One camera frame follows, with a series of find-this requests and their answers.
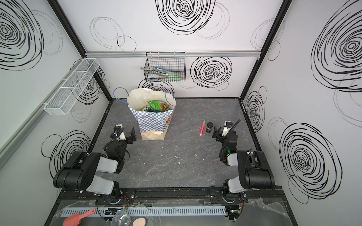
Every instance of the orange scoop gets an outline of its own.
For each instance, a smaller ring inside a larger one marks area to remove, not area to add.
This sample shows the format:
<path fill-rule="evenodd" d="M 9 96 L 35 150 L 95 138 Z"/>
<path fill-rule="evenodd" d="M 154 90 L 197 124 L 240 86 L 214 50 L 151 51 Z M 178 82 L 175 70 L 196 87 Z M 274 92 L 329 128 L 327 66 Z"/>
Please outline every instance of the orange scoop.
<path fill-rule="evenodd" d="M 92 215 L 95 212 L 96 212 L 96 209 L 91 209 L 90 211 L 83 213 L 82 215 L 79 215 L 79 213 L 76 213 L 76 214 L 68 217 L 67 219 L 65 219 L 63 222 L 63 226 L 77 226 L 78 224 L 80 224 L 80 219 L 87 217 L 89 215 Z"/>

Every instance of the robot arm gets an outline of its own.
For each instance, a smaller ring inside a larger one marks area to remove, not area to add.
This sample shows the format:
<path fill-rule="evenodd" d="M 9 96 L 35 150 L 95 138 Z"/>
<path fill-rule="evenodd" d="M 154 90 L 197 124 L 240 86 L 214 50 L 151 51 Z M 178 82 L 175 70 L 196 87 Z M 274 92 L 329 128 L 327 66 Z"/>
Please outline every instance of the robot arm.
<path fill-rule="evenodd" d="M 265 155 L 261 151 L 236 151 L 239 176 L 228 180 L 230 193 L 241 193 L 250 189 L 273 189 L 274 176 Z"/>
<path fill-rule="evenodd" d="M 128 152 L 127 144 L 136 141 L 134 128 L 131 136 L 125 137 L 122 125 L 116 125 L 111 138 L 104 147 L 107 158 L 102 157 L 101 153 L 74 152 L 55 175 L 53 185 L 56 188 L 102 194 L 110 200 L 120 199 L 118 182 L 103 179 L 95 173 L 120 173 L 125 163 L 125 153 Z"/>

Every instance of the gray floor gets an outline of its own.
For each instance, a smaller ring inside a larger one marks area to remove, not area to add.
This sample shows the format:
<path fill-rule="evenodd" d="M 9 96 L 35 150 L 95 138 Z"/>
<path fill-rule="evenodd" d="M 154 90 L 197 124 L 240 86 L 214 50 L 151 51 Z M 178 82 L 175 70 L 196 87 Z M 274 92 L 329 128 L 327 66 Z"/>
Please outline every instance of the gray floor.
<path fill-rule="evenodd" d="M 119 182 L 120 187 L 208 187 L 221 186 L 238 175 L 237 167 L 219 160 L 221 143 L 211 134 L 200 136 L 203 120 L 217 128 L 225 120 L 241 122 L 235 128 L 239 150 L 255 150 L 237 99 L 179 99 L 165 140 L 142 140 L 138 123 L 125 103 L 114 101 L 94 152 L 102 152 L 113 127 L 122 124 L 126 136 L 135 127 L 137 141 L 128 145 L 131 157 L 119 174 L 97 173 Z"/>

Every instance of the white wall shelf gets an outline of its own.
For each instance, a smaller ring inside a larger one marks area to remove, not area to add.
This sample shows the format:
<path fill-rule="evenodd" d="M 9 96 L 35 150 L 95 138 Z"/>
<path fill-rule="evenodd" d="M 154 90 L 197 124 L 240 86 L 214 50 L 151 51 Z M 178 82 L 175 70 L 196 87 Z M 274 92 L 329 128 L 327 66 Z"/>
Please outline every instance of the white wall shelf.
<path fill-rule="evenodd" d="M 82 59 L 45 105 L 44 110 L 50 115 L 67 115 L 98 67 L 97 59 Z"/>

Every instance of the small jar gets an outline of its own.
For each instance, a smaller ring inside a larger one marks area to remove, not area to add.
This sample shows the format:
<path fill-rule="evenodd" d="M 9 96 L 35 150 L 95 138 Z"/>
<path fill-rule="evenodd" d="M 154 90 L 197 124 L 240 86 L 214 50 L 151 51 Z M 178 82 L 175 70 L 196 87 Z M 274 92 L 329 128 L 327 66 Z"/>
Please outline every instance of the small jar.
<path fill-rule="evenodd" d="M 212 128 L 214 127 L 213 123 L 207 123 L 206 133 L 211 133 Z"/>

